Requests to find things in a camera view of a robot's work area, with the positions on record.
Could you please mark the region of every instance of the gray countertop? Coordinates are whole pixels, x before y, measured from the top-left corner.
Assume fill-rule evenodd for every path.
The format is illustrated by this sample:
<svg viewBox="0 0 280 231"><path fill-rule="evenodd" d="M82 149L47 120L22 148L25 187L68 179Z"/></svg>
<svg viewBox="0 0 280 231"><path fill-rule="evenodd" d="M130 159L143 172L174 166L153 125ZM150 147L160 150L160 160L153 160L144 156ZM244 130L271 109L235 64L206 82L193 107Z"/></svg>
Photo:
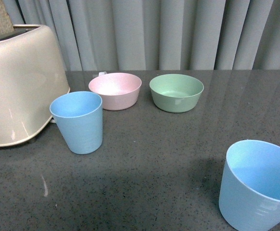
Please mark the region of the gray countertop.
<svg viewBox="0 0 280 231"><path fill-rule="evenodd" d="M138 101L103 110L97 151L70 152L56 124L0 148L0 231L234 230L218 209L226 151L245 139L280 146L280 71L126 72L142 79ZM154 105L149 81L167 73L203 82L194 109ZM67 72L71 91L96 74Z"/></svg>

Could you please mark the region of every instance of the curtain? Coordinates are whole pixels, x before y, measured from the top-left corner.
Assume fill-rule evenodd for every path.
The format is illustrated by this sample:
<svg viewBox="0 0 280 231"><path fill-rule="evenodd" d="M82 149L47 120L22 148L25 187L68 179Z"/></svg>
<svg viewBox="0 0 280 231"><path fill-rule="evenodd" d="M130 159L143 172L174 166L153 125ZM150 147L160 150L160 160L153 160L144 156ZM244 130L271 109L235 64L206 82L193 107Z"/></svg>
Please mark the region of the curtain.
<svg viewBox="0 0 280 231"><path fill-rule="evenodd" d="M280 0L3 0L66 70L280 69Z"/></svg>

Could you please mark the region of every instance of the cream toaster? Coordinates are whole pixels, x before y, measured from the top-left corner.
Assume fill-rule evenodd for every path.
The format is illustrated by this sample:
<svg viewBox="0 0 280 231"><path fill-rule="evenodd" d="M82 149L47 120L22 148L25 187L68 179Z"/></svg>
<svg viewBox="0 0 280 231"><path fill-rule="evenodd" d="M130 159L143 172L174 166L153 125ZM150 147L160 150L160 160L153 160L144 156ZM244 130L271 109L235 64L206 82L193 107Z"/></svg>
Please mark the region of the cream toaster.
<svg viewBox="0 0 280 231"><path fill-rule="evenodd" d="M0 147L35 137L52 119L51 102L70 91L51 29L14 29L0 38Z"/></svg>

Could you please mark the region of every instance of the cup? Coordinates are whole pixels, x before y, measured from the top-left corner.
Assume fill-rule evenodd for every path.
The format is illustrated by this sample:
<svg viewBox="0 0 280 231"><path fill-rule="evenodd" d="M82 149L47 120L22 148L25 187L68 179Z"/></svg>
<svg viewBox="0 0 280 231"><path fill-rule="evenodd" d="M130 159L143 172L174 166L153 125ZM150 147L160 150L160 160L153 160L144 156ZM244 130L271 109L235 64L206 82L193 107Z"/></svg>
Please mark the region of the cup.
<svg viewBox="0 0 280 231"><path fill-rule="evenodd" d="M227 151L219 209L239 231L268 231L280 222L280 147L239 141Z"/></svg>
<svg viewBox="0 0 280 231"><path fill-rule="evenodd" d="M76 91L55 99L50 112L76 154L89 154L102 144L102 98L93 92Z"/></svg>

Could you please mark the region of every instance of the bowl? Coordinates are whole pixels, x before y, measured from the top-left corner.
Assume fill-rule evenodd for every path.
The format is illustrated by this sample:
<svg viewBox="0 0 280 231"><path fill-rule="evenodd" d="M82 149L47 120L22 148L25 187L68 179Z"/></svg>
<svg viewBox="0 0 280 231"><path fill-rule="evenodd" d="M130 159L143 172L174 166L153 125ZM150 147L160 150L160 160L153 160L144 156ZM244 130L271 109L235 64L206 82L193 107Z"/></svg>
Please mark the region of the bowl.
<svg viewBox="0 0 280 231"><path fill-rule="evenodd" d="M204 85L191 76L167 74L153 78L150 88L157 107L166 112L182 113L196 106Z"/></svg>
<svg viewBox="0 0 280 231"><path fill-rule="evenodd" d="M102 98L102 108L110 111L124 110L137 102L142 81L128 73L110 73L94 78L90 91Z"/></svg>

